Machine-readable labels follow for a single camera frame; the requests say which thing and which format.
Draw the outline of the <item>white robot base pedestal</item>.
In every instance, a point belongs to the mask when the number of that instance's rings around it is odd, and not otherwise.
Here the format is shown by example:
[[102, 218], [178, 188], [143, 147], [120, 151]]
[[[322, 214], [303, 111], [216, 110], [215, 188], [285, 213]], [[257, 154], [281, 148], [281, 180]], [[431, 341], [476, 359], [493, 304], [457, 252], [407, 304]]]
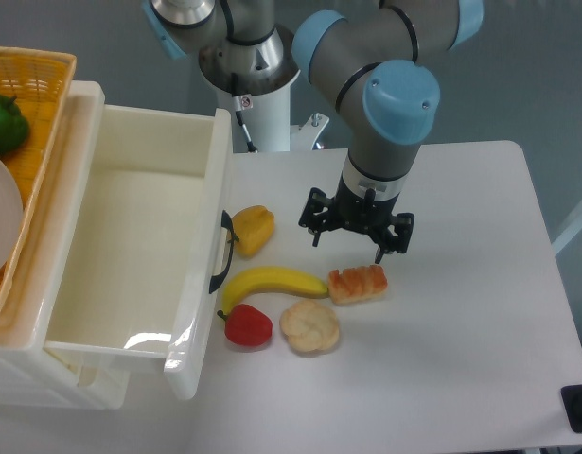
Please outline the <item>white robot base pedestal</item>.
[[304, 124], [291, 123], [291, 87], [300, 75], [292, 59], [293, 35], [276, 26], [257, 44], [228, 39], [200, 51], [203, 77], [218, 105], [232, 118], [233, 151], [278, 152], [320, 149], [329, 117], [318, 112]]

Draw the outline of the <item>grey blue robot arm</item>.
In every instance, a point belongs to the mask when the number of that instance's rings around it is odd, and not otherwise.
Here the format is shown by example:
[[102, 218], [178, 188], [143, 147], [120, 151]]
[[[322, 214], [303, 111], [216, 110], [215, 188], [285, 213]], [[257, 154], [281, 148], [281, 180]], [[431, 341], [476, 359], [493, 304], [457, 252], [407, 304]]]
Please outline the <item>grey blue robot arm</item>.
[[338, 229], [369, 236], [379, 255], [407, 251], [414, 215], [394, 207], [440, 102], [424, 62], [479, 31], [482, 2], [382, 1], [361, 23], [320, 10], [295, 31], [276, 22], [271, 1], [147, 1], [142, 8], [172, 58], [198, 56], [243, 151], [296, 143], [289, 89], [305, 77], [353, 137], [335, 195], [312, 189], [300, 225], [314, 236]]

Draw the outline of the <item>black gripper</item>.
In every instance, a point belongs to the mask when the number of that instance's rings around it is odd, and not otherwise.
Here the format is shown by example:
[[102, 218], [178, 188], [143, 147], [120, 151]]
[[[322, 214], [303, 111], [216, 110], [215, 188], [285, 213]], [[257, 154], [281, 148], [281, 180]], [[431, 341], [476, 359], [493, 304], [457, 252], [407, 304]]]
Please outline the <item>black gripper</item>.
[[366, 234], [378, 245], [374, 262], [386, 254], [407, 252], [414, 229], [413, 213], [393, 214], [404, 178], [378, 181], [344, 172], [334, 198], [312, 187], [298, 224], [313, 236], [317, 247], [324, 232], [344, 228]]

